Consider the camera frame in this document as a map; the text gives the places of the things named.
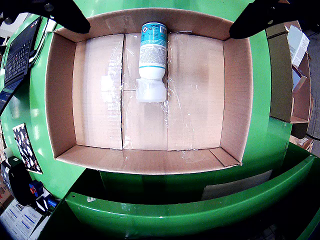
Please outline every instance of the laptop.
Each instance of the laptop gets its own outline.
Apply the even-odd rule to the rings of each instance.
[[[0,92],[0,116],[22,82],[29,79],[29,59],[35,47],[41,17],[27,26],[10,44],[6,57],[4,88]]]

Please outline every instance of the paper sheet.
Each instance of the paper sheet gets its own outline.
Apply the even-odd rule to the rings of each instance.
[[[291,55],[291,64],[299,67],[310,40],[302,31],[293,25],[290,26],[287,39]]]
[[[43,219],[39,226],[34,230],[34,232],[31,234],[28,240],[37,240],[40,236],[40,233],[45,228],[45,225],[47,224],[48,220],[49,216],[46,216],[45,219]]]
[[[14,199],[0,216],[0,222],[14,240],[27,240],[42,215],[32,207],[23,207]]]

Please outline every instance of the green machine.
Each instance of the green machine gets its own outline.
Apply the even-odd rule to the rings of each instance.
[[[134,8],[175,8],[235,21],[242,1],[75,0],[85,17]],[[30,16],[8,44],[37,16]],[[39,44],[42,21],[36,45]],[[54,159],[45,110],[45,76],[53,34],[44,40],[30,83],[21,87],[1,116],[6,145],[19,150],[12,128],[25,123],[43,174],[30,173],[61,199],[40,238],[216,236],[249,239],[276,226],[286,239],[308,239],[320,221],[320,159],[288,143],[292,125],[270,117],[271,63],[264,31],[250,37],[253,105],[242,166],[175,175],[138,175],[85,169]],[[0,87],[4,70],[1,65]],[[202,200],[206,186],[252,178],[272,170],[258,186]]]

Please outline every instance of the cardboard bottom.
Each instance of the cardboard bottom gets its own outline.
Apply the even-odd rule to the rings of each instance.
[[[164,151],[116,150],[75,145],[56,159],[100,171],[143,175],[192,174],[240,165],[221,147]]]

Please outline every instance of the blue label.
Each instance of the blue label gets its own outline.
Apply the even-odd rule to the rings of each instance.
[[[166,26],[157,22],[143,25],[141,31],[141,46],[145,44],[158,44],[167,47]]]

